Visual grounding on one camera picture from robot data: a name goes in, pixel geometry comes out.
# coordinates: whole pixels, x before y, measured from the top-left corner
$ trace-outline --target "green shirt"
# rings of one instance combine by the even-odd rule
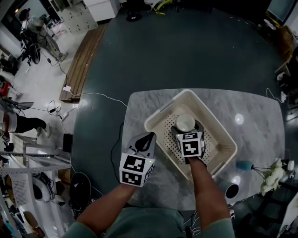
[[[63,238],[96,238],[82,223],[75,222]],[[183,232],[183,217],[174,210],[163,208],[124,208],[116,221],[107,230],[104,238],[180,238]],[[202,231],[203,238],[234,238],[231,219],[221,219]]]

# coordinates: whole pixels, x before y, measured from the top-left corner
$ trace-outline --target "dark gray floor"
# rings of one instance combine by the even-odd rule
[[[270,88],[274,95],[280,94],[274,71],[282,60],[251,23],[217,10],[212,14],[186,9],[168,10],[165,16],[142,14],[138,22],[127,22],[122,13],[111,20],[84,92],[104,93],[125,103],[133,92],[166,88],[217,88],[263,96]],[[118,184],[110,150],[126,108],[98,95],[82,95],[80,105],[72,164],[105,194]],[[292,157],[297,155],[295,122],[285,128],[286,148],[291,148]],[[120,144],[113,153],[116,168]],[[236,216],[253,210],[246,203],[240,203],[243,212],[240,209]]]

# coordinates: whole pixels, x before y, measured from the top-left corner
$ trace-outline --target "wooden bench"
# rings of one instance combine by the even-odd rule
[[[92,58],[95,55],[107,26],[107,23],[102,24],[96,29],[88,31],[81,42],[63,84],[63,87],[65,84],[70,86],[73,94],[82,92]],[[59,100],[75,103],[80,101],[80,96],[81,95],[73,96],[70,92],[62,88]]]

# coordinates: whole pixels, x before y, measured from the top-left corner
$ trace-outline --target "person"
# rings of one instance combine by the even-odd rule
[[[190,158],[196,209],[204,238],[234,238],[230,212],[224,195],[204,163]],[[83,211],[63,238],[180,238],[183,217],[178,211],[163,208],[126,207],[135,186],[120,184]]]
[[[39,118],[26,118],[13,112],[5,107],[5,103],[0,100],[0,129],[4,132],[5,136],[9,138],[10,132],[24,133],[32,129],[36,130],[36,136],[42,132],[49,138],[50,126],[45,121]]]
[[[22,22],[22,30],[30,30],[37,35],[38,46],[44,48],[55,60],[61,63],[67,56],[68,53],[63,54],[54,41],[54,39],[45,30],[44,21],[36,17],[29,18],[30,8],[24,9],[19,14],[19,20]]]

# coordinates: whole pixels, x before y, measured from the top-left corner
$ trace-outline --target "white sneaker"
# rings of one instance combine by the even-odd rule
[[[36,129],[36,137],[39,137],[40,134],[41,134],[41,127],[38,127]]]
[[[50,137],[50,124],[47,123],[46,128],[43,128],[43,130],[45,132],[46,137],[49,138]]]
[[[284,76],[284,72],[280,73],[277,77],[276,77],[276,80],[277,81],[280,81]]]

